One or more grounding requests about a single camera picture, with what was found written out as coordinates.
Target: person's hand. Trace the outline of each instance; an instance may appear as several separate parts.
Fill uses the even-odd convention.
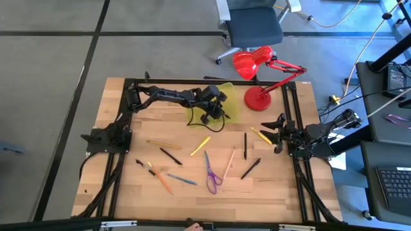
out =
[[[198,223],[194,223],[184,231],[203,231],[203,227],[201,227]]]

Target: black marker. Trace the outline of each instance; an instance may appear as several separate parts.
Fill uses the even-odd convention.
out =
[[[173,160],[174,160],[174,162],[176,162],[178,165],[181,165],[182,166],[182,164],[181,164],[181,162],[179,161],[179,160],[177,160],[176,158],[174,158],[170,153],[168,153],[166,150],[164,150],[164,149],[162,149],[162,148],[160,148],[160,150],[163,152],[163,153],[165,153],[167,156],[169,156],[170,158],[172,158]]]
[[[153,172],[153,170],[151,170],[150,168],[148,168],[147,166],[145,166],[140,160],[137,160],[137,159],[136,159],[136,163],[139,164],[139,165],[141,165],[143,168],[147,169],[148,172],[149,172],[151,175],[157,177],[157,175]]]
[[[244,132],[244,159],[247,159],[247,133]]]
[[[247,170],[244,175],[241,177],[241,179],[243,179],[254,167],[257,166],[257,164],[259,164],[259,161],[261,160],[261,158],[258,158],[258,160],[250,167],[249,170]]]

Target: floor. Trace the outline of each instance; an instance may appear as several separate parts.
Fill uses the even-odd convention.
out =
[[[104,2],[109,3],[108,10],[99,27]],[[304,12],[314,15],[324,24],[331,24],[355,3],[311,0],[301,1],[301,4]],[[284,6],[284,0],[278,0],[276,5]],[[381,22],[382,13],[379,4],[362,3],[345,22],[328,29],[290,13],[281,26],[284,32],[295,36],[285,37],[281,44],[272,47],[279,59],[308,69],[298,80],[313,83],[320,108],[328,102],[329,95],[343,93],[343,79],[347,78],[359,52]],[[395,12],[394,22],[396,17],[400,18],[401,14]],[[221,65],[214,63],[215,57],[227,49],[219,36],[190,37],[184,34],[184,31],[218,31],[216,23],[214,1],[0,1],[0,98],[3,99],[0,102],[3,111],[0,114],[0,141],[26,150],[20,155],[2,153],[0,223],[23,222],[32,218],[53,154],[61,148],[56,143],[78,84],[83,86],[83,91],[67,145],[63,147],[61,165],[44,219],[68,218],[71,214],[78,185],[78,168],[85,157],[86,143],[80,134],[89,133],[94,124],[107,77],[143,78],[144,72],[148,71],[152,78],[201,79],[203,76],[215,76],[240,79],[230,57],[224,58]],[[392,22],[385,22],[380,32],[392,33],[397,28],[391,25]],[[96,30],[96,26],[98,31],[170,33],[93,38],[87,32]],[[409,28],[401,26],[398,30],[404,33]],[[36,35],[29,33],[31,31],[43,32]],[[333,33],[320,37],[315,32]],[[393,36],[377,36],[360,61],[377,59],[395,43]],[[397,61],[404,62],[405,57],[400,56]],[[258,75],[262,80],[282,80],[286,76],[266,67],[261,67]],[[79,77],[85,80],[84,85],[79,82]],[[357,90],[350,98],[356,95],[360,96],[361,91]],[[360,117],[365,116],[361,100],[351,103],[349,108]],[[329,117],[334,118],[342,110]],[[411,227],[403,225],[363,219],[360,211],[367,209],[363,189],[337,185],[337,191],[346,222],[411,230]]]

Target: yellow cable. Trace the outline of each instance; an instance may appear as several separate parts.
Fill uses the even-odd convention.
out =
[[[399,1],[391,10],[389,13],[391,13],[392,11],[394,11],[397,6],[402,3],[403,1]],[[362,49],[362,51],[360,52],[360,54],[357,57],[357,60],[355,60],[355,63],[353,65],[353,68],[351,69],[351,72],[349,74],[348,77],[348,81],[347,81],[347,86],[345,87],[345,91],[344,91],[344,95],[342,97],[344,97],[347,94],[348,91],[348,86],[349,86],[349,82],[351,80],[351,77],[353,76],[354,73],[354,69],[355,69],[355,65],[357,64],[357,62],[359,61],[359,59],[361,58],[362,54],[364,53],[365,49],[368,47],[368,45],[371,43],[371,41],[373,40],[373,38],[375,37],[375,34],[377,34],[377,31],[380,29],[380,27],[383,25],[383,23],[385,22],[385,19],[382,20],[382,22],[380,23],[380,25],[378,25],[377,29],[374,31],[374,33],[372,34],[370,40],[368,40],[367,44],[364,46],[364,48]]]
[[[325,25],[317,22],[314,18],[312,18],[312,21],[313,21],[315,24],[317,24],[317,25],[319,25],[319,26],[321,26],[321,27],[323,27],[323,28],[332,28],[333,26],[336,26],[336,25],[340,24],[341,22],[344,22],[344,20],[345,20],[349,15],[351,15],[351,13],[355,10],[355,8],[357,8],[357,6],[361,3],[361,1],[362,1],[362,0],[358,0],[357,4],[354,6],[354,8],[353,8],[350,12],[348,12],[348,14],[347,14],[346,16],[344,16],[344,17],[343,17],[339,22],[337,22],[337,23],[334,23],[334,24],[329,25],[329,26],[325,26]],[[280,10],[284,10],[284,8],[283,8],[283,7],[280,7],[280,6],[274,6],[274,7],[275,7],[275,8],[278,8],[278,9],[280,9]],[[303,16],[306,16],[306,17],[310,17],[310,15],[308,15],[308,14],[306,14],[306,13],[304,13],[304,12],[296,12],[296,13],[299,13],[299,14],[301,14],[301,15],[303,15]]]

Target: keyboard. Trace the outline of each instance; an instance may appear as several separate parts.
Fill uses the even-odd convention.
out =
[[[411,216],[411,167],[377,167],[376,170],[387,208]]]

